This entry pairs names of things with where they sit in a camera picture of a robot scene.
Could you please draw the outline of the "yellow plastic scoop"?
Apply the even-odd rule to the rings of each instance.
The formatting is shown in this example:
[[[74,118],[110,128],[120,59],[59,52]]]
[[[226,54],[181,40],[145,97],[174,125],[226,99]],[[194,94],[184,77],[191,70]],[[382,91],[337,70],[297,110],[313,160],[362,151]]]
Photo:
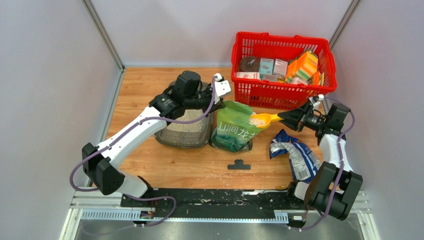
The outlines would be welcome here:
[[[257,127],[258,129],[266,129],[271,123],[279,122],[283,120],[278,114],[260,113],[252,114],[248,120],[248,123]]]

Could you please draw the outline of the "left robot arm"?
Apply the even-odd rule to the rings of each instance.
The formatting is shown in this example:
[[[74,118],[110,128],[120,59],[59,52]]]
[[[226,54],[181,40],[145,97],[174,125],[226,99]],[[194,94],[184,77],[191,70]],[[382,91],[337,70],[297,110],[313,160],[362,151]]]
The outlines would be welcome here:
[[[115,192],[130,195],[140,207],[148,207],[153,201],[150,186],[142,177],[120,171],[120,165],[139,145],[169,124],[192,124],[224,108],[224,96],[231,91],[230,83],[220,73],[204,84],[198,73],[185,70],[118,133],[97,145],[84,145],[82,161],[76,168],[82,167],[94,183],[92,192],[100,191],[104,196]],[[187,110],[202,110],[202,115],[186,122],[179,120]]]

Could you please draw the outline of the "green litter bag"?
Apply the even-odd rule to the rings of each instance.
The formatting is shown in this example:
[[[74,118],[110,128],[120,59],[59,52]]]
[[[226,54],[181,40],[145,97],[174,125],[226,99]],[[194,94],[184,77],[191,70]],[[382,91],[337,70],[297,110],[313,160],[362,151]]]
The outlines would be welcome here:
[[[261,129],[250,124],[253,109],[232,100],[225,100],[223,104],[225,107],[216,111],[216,126],[209,145],[232,153],[251,151],[253,138],[261,132]]]

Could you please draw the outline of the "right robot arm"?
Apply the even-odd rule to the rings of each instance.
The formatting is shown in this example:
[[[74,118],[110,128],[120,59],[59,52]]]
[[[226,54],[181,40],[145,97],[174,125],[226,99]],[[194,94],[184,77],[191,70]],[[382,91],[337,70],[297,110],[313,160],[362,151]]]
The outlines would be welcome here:
[[[343,221],[349,215],[362,187],[363,177],[348,163],[344,120],[351,109],[333,103],[326,115],[316,115],[312,104],[278,113],[281,123],[297,132],[304,127],[315,131],[323,162],[310,183],[291,182],[285,195],[286,205],[299,209],[303,204]]]

